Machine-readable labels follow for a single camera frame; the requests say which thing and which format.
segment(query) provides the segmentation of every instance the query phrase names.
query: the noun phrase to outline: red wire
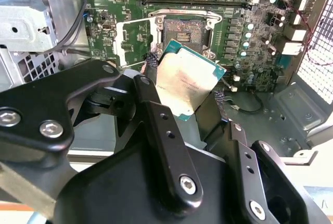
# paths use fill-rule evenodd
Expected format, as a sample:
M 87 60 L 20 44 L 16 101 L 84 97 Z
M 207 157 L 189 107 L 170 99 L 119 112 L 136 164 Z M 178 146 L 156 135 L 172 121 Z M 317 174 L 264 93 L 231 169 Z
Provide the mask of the red wire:
M 316 62 L 315 60 L 313 60 L 310 56 L 309 56 L 309 45 L 311 43 L 311 39 L 313 37 L 313 32 L 312 32 L 312 29 L 311 27 L 309 26 L 308 22 L 305 20 L 305 18 L 303 17 L 303 15 L 300 13 L 299 10 L 293 8 L 290 4 L 287 4 L 287 7 L 291 8 L 292 10 L 294 10 L 296 12 L 297 15 L 300 16 L 301 20 L 305 23 L 306 27 L 308 28 L 308 30 L 310 31 L 310 37 L 308 38 L 308 41 L 306 42 L 305 44 L 305 51 L 304 51 L 304 55 L 307 56 L 308 60 L 315 64 L 315 65 L 320 65 L 320 66 L 329 66 L 329 65 L 333 65 L 333 63 L 328 63 L 328 64 L 320 64 L 318 62 Z

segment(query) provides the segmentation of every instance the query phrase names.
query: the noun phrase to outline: white connector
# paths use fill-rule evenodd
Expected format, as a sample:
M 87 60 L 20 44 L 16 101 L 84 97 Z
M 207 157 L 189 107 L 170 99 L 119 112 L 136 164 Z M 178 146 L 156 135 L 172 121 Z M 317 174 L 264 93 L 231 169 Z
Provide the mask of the white connector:
M 234 80 L 235 82 L 239 82 L 239 81 L 240 81 L 240 77 L 237 76 L 237 75 L 234 75 L 234 76 L 233 76 L 233 80 Z
M 231 92 L 237 92 L 238 87 L 231 86 L 231 87 L 230 87 L 230 90 L 231 90 Z

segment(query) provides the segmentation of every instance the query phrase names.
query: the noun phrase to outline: ram slot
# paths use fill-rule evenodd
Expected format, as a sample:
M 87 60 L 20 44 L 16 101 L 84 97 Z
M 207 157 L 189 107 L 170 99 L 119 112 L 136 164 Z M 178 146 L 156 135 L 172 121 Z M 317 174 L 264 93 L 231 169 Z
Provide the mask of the ram slot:
M 202 6 L 206 8 L 214 7 L 234 7 L 248 8 L 248 4 L 242 0 L 142 0 L 142 5 L 182 5 L 182 6 Z

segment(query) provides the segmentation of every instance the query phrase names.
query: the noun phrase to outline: motherboard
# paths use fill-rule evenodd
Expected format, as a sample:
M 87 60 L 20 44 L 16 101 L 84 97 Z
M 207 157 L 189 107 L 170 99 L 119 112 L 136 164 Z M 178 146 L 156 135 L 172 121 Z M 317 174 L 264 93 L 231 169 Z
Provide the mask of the motherboard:
M 174 39 L 227 72 L 232 91 L 271 92 L 307 29 L 296 11 L 314 0 L 87 0 L 86 34 L 94 59 L 140 70 Z

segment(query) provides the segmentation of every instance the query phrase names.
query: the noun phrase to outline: ventilation grille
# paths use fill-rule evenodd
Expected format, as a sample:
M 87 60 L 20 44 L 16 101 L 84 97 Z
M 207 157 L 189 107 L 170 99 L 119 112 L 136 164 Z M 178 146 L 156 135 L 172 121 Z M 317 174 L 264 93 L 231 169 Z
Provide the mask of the ventilation grille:
M 328 104 L 333 102 L 333 0 L 328 0 L 318 26 L 310 42 L 298 76 L 303 79 Z
M 54 74 L 58 68 L 53 54 L 44 55 L 42 60 L 43 56 L 26 55 L 26 53 L 16 53 L 16 56 L 21 59 L 18 62 L 18 67 L 25 82 Z

